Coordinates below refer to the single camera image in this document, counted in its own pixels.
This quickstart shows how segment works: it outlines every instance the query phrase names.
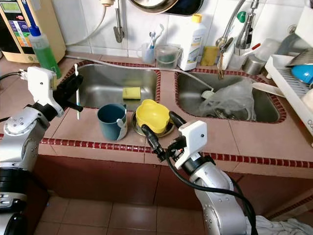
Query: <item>pink tile countertop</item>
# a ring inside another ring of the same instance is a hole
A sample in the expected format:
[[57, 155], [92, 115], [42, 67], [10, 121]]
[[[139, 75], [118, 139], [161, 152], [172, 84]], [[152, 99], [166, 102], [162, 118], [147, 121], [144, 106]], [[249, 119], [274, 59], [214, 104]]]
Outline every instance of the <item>pink tile countertop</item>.
[[[117, 63], [137, 63], [137, 58], [70, 53], [102, 61]], [[60, 63], [66, 75], [79, 60], [64, 58]], [[27, 68], [25, 64], [0, 60], [0, 74]], [[199, 119], [208, 124], [208, 144], [203, 149], [210, 153], [217, 165], [227, 171], [239, 173], [265, 174], [313, 178], [313, 137], [301, 123], [288, 102], [278, 98], [287, 115], [281, 123], [270, 124], [227, 119], [194, 117], [185, 113], [175, 101], [175, 73], [161, 71], [160, 103], [176, 112], [185, 120]], [[0, 118], [21, 110], [33, 103], [27, 90], [27, 83], [17, 78], [7, 78], [0, 84]], [[132, 112], [128, 112], [128, 132], [119, 142], [106, 140], [100, 131], [97, 109], [84, 108], [81, 119], [76, 119], [76, 111], [67, 110], [62, 118], [55, 118], [45, 134], [40, 153], [107, 161], [160, 164], [151, 153], [146, 138], [138, 135], [130, 125]], [[178, 136], [175, 129], [159, 141], [167, 147]]]

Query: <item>dish rack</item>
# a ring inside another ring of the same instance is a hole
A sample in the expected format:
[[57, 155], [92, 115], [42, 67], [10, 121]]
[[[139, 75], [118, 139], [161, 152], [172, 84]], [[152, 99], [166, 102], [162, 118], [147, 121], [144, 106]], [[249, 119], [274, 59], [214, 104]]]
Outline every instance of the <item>dish rack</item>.
[[309, 85], [294, 78], [291, 68], [285, 67], [292, 59], [292, 56], [271, 55], [265, 68], [313, 136], [313, 112], [301, 100], [310, 90]]

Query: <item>faucet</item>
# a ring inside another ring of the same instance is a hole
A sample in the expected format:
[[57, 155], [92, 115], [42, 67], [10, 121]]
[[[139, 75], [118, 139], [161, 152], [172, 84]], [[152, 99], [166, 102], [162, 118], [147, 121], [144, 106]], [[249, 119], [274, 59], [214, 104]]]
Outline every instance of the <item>faucet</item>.
[[[224, 53], [227, 50], [226, 47], [226, 43], [228, 40], [228, 35], [231, 31], [231, 27], [234, 23], [235, 17], [238, 14], [240, 8], [242, 7], [242, 5], [244, 4], [246, 0], [240, 0], [236, 6], [236, 8], [234, 9], [228, 24], [226, 26], [226, 29], [224, 31], [223, 36], [221, 36], [218, 40], [216, 40], [215, 44], [217, 46], [217, 48], [220, 50], [221, 53]], [[255, 13], [254, 10], [256, 8], [258, 8], [259, 6], [259, 0], [253, 0], [251, 3], [251, 12], [248, 14], [247, 16], [247, 20], [245, 22], [244, 28], [241, 31], [241, 33], [239, 34], [237, 43], [236, 43], [236, 48], [238, 49], [247, 49], [250, 47], [251, 44], [251, 39], [252, 39], [252, 23], [253, 23], [253, 19], [255, 17]]]
[[119, 0], [115, 0], [114, 7], [115, 7], [115, 13], [116, 13], [117, 27], [114, 26], [113, 30], [114, 30], [116, 41], [118, 43], [121, 43], [125, 35], [123, 32], [123, 27], [121, 23], [121, 13], [119, 11]]

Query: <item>double sink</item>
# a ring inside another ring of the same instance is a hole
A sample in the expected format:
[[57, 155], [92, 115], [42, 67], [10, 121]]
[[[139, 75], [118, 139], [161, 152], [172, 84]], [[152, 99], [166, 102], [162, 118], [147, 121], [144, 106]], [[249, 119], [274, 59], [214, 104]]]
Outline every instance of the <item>double sink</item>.
[[[126, 103], [127, 109], [135, 111], [145, 99], [156, 99], [157, 96], [157, 73], [153, 70], [122, 69], [106, 65], [89, 64], [79, 68], [79, 73], [84, 81], [79, 88], [80, 103], [84, 107], [100, 108], [109, 103]], [[192, 73], [217, 91], [243, 80], [244, 76], [225, 75], [219, 80], [214, 73]], [[141, 100], [123, 100], [124, 87], [140, 87]], [[178, 96], [177, 104], [185, 112], [199, 116], [199, 106], [204, 101], [202, 92], [207, 88], [184, 74], [177, 78]], [[277, 122], [279, 112], [271, 98], [265, 92], [252, 91], [254, 98], [254, 111], [258, 122]]]

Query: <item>blue bottle cap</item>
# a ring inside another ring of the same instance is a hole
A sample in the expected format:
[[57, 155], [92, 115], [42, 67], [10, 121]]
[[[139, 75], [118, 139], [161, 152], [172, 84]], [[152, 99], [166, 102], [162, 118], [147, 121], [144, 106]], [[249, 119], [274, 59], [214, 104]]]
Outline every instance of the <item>blue bottle cap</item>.
[[41, 35], [38, 26], [31, 26], [31, 27], [29, 27], [29, 32], [30, 32], [31, 36], [34, 36], [34, 37]]

